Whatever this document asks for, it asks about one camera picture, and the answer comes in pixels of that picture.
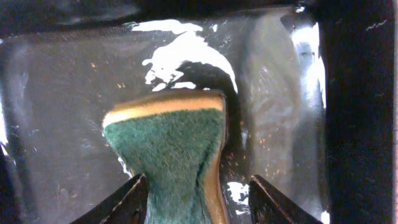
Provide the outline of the green yellow sponge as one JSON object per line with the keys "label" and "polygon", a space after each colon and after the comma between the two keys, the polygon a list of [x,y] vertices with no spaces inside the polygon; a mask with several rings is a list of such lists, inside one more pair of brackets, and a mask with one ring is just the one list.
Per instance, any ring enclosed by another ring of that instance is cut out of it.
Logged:
{"label": "green yellow sponge", "polygon": [[146,223],[227,223],[220,157],[227,133],[218,91],[173,90],[121,103],[103,135],[149,185]]}

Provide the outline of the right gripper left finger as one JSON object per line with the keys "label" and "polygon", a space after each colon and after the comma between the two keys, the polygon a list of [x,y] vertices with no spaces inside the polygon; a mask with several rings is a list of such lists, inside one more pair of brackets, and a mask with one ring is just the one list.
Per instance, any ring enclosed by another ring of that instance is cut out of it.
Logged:
{"label": "right gripper left finger", "polygon": [[144,174],[137,174],[72,224],[144,224],[148,184]]}

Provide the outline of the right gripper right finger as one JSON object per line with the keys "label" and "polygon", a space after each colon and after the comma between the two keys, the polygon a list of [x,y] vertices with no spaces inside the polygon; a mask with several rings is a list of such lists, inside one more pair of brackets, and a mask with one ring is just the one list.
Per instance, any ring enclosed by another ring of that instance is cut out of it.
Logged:
{"label": "right gripper right finger", "polygon": [[260,175],[251,176],[249,208],[254,224],[322,224]]}

